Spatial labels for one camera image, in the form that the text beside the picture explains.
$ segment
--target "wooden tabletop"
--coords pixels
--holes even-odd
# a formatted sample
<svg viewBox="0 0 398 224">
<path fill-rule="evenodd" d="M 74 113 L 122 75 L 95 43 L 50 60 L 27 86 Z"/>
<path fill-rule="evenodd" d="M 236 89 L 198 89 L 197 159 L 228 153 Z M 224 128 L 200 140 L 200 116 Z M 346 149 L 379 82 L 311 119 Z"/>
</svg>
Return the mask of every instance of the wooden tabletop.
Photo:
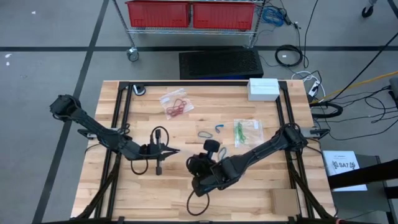
<svg viewBox="0 0 398 224">
<path fill-rule="evenodd" d="M 313 121 L 303 82 L 288 80 L 287 84 L 295 122 L 301 127 L 312 127 Z M 106 127 L 111 126 L 118 85 L 118 81 L 105 81 L 99 96 L 95 119 Z M 167 120 L 159 98 L 179 88 L 185 89 L 195 108 Z M 124 93 L 118 127 L 121 125 L 125 96 Z M 199 131 L 213 133 L 214 139 L 227 147 L 227 155 L 231 156 L 247 151 L 234 147 L 234 119 L 261 120 L 265 141 L 279 129 L 275 103 L 248 101 L 247 97 L 246 86 L 146 86 L 145 95 L 133 94 L 128 117 L 128 123 L 131 124 L 129 135 L 133 141 L 140 145 L 148 144 L 152 129 L 161 125 L 170 133 L 169 146 L 180 149 L 181 152 L 168 157 L 162 163 L 163 174 L 159 176 L 155 175 L 155 161 L 149 161 L 149 169 L 144 175 L 135 175 L 131 172 L 130 162 L 123 157 L 113 219 L 124 216 L 126 220 L 145 221 L 286 221 L 286 216 L 272 214 L 270 198 L 271 189 L 290 188 L 286 158 L 282 151 L 251 166 L 236 184 L 222 191 L 212 191 L 210 206 L 204 214 L 193 217 L 186 210 L 187 198 L 192 191 L 192 175 L 185 167 L 185 161 L 193 154 L 204 152 L 204 139 L 197 137 Z M 282 107 L 285 120 L 288 121 L 284 100 Z M 218 124 L 223 124 L 224 127 L 216 134 L 215 126 Z M 96 143 L 98 142 L 90 141 L 88 145 Z M 309 146 L 319 148 L 315 141 L 310 141 Z M 86 153 L 72 217 L 81 213 L 97 192 L 105 151 L 104 147 L 96 146 Z M 321 155 L 305 148 L 303 161 L 310 190 L 333 215 L 335 208 Z M 145 162 L 135 161 L 133 166 L 135 170 L 142 171 Z M 299 198 L 303 216 L 306 216 L 300 190 Z M 102 214 L 105 214 L 107 205 L 108 194 L 105 195 Z M 206 197 L 193 197 L 190 202 L 193 213 L 201 211 L 205 205 Z"/>
</svg>

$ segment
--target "plastic bag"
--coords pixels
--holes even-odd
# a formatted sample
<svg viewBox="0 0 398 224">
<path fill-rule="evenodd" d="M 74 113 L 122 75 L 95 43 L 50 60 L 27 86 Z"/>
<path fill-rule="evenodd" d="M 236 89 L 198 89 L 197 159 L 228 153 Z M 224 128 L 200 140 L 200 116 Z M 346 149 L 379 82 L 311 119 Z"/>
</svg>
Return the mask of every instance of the plastic bag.
<svg viewBox="0 0 398 224">
<path fill-rule="evenodd" d="M 254 148 L 264 143 L 261 121 L 254 119 L 234 119 L 236 148 Z"/>
<path fill-rule="evenodd" d="M 168 93 L 160 97 L 159 100 L 167 119 L 174 118 L 193 109 L 193 104 L 188 99 L 187 93 L 183 88 Z"/>
</svg>

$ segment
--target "white cardboard box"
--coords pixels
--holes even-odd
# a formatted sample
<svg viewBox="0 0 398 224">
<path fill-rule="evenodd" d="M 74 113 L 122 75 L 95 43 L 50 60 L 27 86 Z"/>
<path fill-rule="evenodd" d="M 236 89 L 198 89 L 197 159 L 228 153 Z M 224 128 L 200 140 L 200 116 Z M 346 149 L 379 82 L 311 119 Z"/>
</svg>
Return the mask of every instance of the white cardboard box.
<svg viewBox="0 0 398 224">
<path fill-rule="evenodd" d="M 248 82 L 249 101 L 275 101 L 279 96 L 276 78 L 251 78 Z"/>
</svg>

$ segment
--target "yellow cable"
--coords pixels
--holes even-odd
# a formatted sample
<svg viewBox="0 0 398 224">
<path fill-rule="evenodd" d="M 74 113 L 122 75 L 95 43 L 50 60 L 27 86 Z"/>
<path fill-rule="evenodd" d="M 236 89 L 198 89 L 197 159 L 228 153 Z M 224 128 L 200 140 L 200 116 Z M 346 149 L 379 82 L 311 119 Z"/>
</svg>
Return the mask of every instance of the yellow cable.
<svg viewBox="0 0 398 224">
<path fill-rule="evenodd" d="M 375 78 L 371 78 L 371 79 L 369 79 L 369 80 L 361 81 L 361 82 L 359 82 L 359 83 L 355 83 L 355 84 L 350 85 L 350 86 L 347 88 L 347 90 L 350 89 L 350 88 L 354 88 L 354 87 L 357 87 L 357 86 L 360 86 L 360 85 L 363 85 L 363 84 L 367 84 L 367 83 L 376 81 L 376 80 L 381 79 L 381 78 L 386 78 L 386 77 L 390 77 L 390 76 L 397 75 L 397 74 L 398 74 L 398 71 L 395 71 L 395 72 L 387 73 L 387 74 L 384 74 L 384 75 L 380 75 L 380 76 L 375 77 Z M 315 100 L 315 101 L 312 101 L 311 104 L 312 104 L 312 103 L 318 103 L 320 100 L 329 98 L 329 97 L 333 96 L 334 94 L 339 93 L 339 92 L 341 92 L 341 91 L 343 91 L 343 89 L 336 90 L 336 91 L 334 91 L 333 93 L 330 93 L 329 95 L 326 95 L 326 96 L 324 96 L 324 97 L 322 97 L 322 98 L 320 98 L 320 99 L 317 99 L 317 100 Z"/>
</svg>

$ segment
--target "red bin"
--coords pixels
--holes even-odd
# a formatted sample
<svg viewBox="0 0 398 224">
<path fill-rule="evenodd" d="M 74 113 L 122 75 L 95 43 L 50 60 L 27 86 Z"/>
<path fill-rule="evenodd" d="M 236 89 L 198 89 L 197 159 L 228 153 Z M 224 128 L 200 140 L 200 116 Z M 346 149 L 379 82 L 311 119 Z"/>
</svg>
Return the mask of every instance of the red bin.
<svg viewBox="0 0 398 224">
<path fill-rule="evenodd" d="M 129 1 L 132 27 L 188 27 L 187 2 Z"/>
<path fill-rule="evenodd" d="M 250 30 L 253 12 L 252 3 L 193 3 L 193 26 Z"/>
</svg>

